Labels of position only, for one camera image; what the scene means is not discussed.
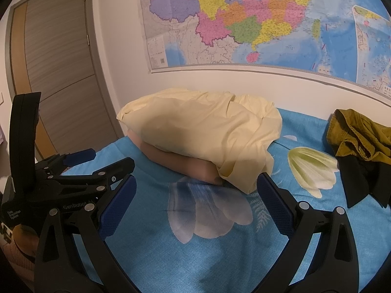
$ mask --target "yellow pillowcase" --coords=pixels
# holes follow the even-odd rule
[[[171,88],[124,106],[117,119],[163,151],[213,162],[219,175],[246,194],[271,174],[269,145],[282,119],[272,102],[254,95]]]

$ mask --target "blue bedsheet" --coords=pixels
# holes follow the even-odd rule
[[[346,208],[336,161],[327,155],[331,153],[325,142],[327,121],[286,110],[280,113],[281,138],[269,147],[275,160],[273,180],[316,209]],[[91,174],[124,157],[135,161],[138,189],[106,242],[138,288],[143,293],[251,292],[287,242],[258,194],[244,195],[183,177],[149,161],[127,137],[66,174]],[[347,214],[362,289],[391,250],[391,212],[368,196]],[[318,238],[312,238],[293,282],[305,275]],[[89,276],[99,282],[79,236],[76,242]]]

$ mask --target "screw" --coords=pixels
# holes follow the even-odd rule
[[[94,210],[94,208],[95,208],[95,205],[92,203],[89,203],[84,206],[85,211],[92,211],[92,210]]]
[[[301,209],[307,210],[308,208],[310,208],[310,204],[308,204],[306,201],[301,201],[299,202],[299,207]]]
[[[343,215],[345,213],[345,209],[343,209],[342,207],[337,207],[337,213]]]
[[[50,211],[49,211],[49,215],[51,215],[51,216],[55,216],[55,215],[57,215],[57,213],[58,213],[57,208],[50,209]]]

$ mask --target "door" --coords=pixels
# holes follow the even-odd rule
[[[123,135],[93,55],[86,6],[86,0],[23,0],[10,11],[10,90],[42,93],[36,132],[42,158],[100,150]]]

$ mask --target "colorful province map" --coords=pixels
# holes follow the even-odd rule
[[[190,16],[199,21],[195,32],[207,46],[232,37],[237,44],[249,43],[256,62],[256,46],[291,34],[304,17],[310,0],[150,0],[149,10],[161,20],[184,22]],[[317,35],[314,23],[314,34]]]
[[[391,97],[391,22],[381,0],[140,0],[151,68],[271,65]]]

